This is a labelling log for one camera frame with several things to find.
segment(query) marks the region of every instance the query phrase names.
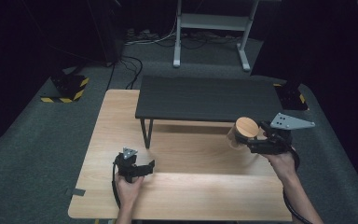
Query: forearm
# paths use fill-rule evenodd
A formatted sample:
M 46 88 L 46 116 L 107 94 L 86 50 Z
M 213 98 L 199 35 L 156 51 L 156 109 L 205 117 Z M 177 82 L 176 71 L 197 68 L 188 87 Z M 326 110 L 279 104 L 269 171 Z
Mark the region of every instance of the forearm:
M 122 206 L 118 211 L 116 224 L 131 224 L 132 206 Z
M 310 199 L 303 189 L 297 175 L 284 179 L 282 183 L 287 199 L 298 214 L 313 224 L 323 223 L 322 219 L 319 217 L 310 202 Z M 295 217 L 293 217 L 293 222 L 302 223 Z

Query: dark background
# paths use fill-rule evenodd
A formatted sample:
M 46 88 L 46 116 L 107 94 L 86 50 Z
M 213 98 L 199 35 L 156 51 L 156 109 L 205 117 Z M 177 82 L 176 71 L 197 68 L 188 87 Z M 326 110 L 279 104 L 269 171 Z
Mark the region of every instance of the dark background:
M 57 37 L 51 29 L 47 33 L 40 32 L 40 27 L 30 17 L 24 2 L 28 1 L 0 0 L 0 136 L 53 74 L 84 60 L 100 64 L 114 63 L 117 57 L 111 55 L 119 54 L 116 43 L 109 45 L 101 40 L 101 36 L 111 35 L 109 28 L 106 28 L 106 21 L 101 21 L 101 26 L 90 23 L 95 18 L 91 19 L 89 1 L 78 1 L 77 7 L 70 7 L 73 1 L 61 1 L 61 5 L 55 7 L 50 5 L 49 10 L 62 12 L 59 9 L 66 8 L 64 12 L 67 13 L 62 12 L 60 17 L 50 17 L 59 15 L 51 11 L 36 13 L 38 16 L 46 16 L 38 19 L 41 21 L 51 22 L 52 18 L 58 23 L 62 22 L 58 18 L 71 21 L 67 27 L 74 29 L 68 30 L 69 34 L 81 30 L 92 31 L 76 34 L 77 41 L 72 42 L 72 46 L 62 41 L 67 40 L 67 37 Z M 121 15 L 109 18 L 110 22 L 114 27 L 133 27 L 136 32 L 150 29 L 152 33 L 167 34 L 174 22 L 176 2 L 147 2 L 126 2 L 117 11 Z M 242 7 L 235 7 L 242 4 L 239 0 L 227 1 L 225 7 L 217 7 L 213 0 L 200 3 L 189 1 L 184 4 L 184 11 L 230 15 L 247 13 Z M 80 21 L 73 17 L 75 13 L 71 13 L 74 12 L 71 10 L 76 9 L 84 10 L 89 19 Z M 42 25 L 43 30 L 48 30 L 46 27 L 48 25 Z M 107 31 L 100 35 L 99 31 L 103 29 Z M 283 0 L 280 5 L 261 2 L 250 37 L 265 40 L 253 75 L 283 79 L 304 77 L 303 83 L 317 97 L 358 172 L 358 1 Z M 53 47 L 79 51 L 75 57 Z M 312 55 L 312 66 L 304 71 L 301 69 L 301 59 L 308 53 Z

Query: gray carpet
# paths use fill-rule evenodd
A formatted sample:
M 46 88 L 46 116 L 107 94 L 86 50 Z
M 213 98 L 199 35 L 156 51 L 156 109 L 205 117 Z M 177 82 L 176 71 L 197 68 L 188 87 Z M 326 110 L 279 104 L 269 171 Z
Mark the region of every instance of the gray carpet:
M 199 43 L 184 44 L 191 48 Z M 249 41 L 245 50 L 251 65 L 261 45 L 259 41 Z M 249 77 L 249 73 L 243 72 L 233 43 L 182 49 L 180 68 L 172 68 L 172 47 L 132 45 L 124 48 L 123 55 L 143 63 L 134 89 L 140 88 L 143 76 L 152 75 L 270 79 Z M 71 190 L 76 185 L 105 91 L 125 89 L 134 78 L 131 70 L 139 68 L 136 60 L 123 58 L 110 79 L 113 67 L 90 63 L 80 73 L 89 77 L 89 84 L 81 99 L 71 104 L 41 103 L 39 96 L 51 91 L 47 80 L 0 138 L 0 223 L 94 223 L 91 219 L 68 217 Z M 294 132 L 294 146 L 302 159 L 299 175 L 303 185 L 325 223 L 358 223 L 358 176 L 317 99 L 307 87 L 301 86 L 300 90 L 311 113 L 285 113 L 317 124 L 312 130 Z

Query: black base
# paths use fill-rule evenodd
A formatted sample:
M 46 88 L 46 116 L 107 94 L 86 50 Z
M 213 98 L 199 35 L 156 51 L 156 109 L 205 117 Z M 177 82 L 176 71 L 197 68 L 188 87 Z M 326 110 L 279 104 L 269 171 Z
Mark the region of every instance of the black base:
M 284 86 L 275 85 L 275 91 L 281 101 L 282 108 L 285 110 L 308 110 L 304 96 L 298 89 L 287 90 Z

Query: wooden table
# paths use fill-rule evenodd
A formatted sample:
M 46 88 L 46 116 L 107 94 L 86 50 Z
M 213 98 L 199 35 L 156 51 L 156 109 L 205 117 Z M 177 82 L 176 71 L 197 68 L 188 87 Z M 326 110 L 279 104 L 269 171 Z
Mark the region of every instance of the wooden table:
M 282 184 L 268 161 L 249 150 L 229 148 L 232 124 L 158 120 L 154 144 L 145 149 L 134 117 L 139 91 L 110 90 L 90 139 L 68 214 L 72 218 L 116 218 L 113 160 L 123 147 L 137 149 L 138 165 L 156 160 L 136 204 L 134 219 L 276 220 L 291 215 Z

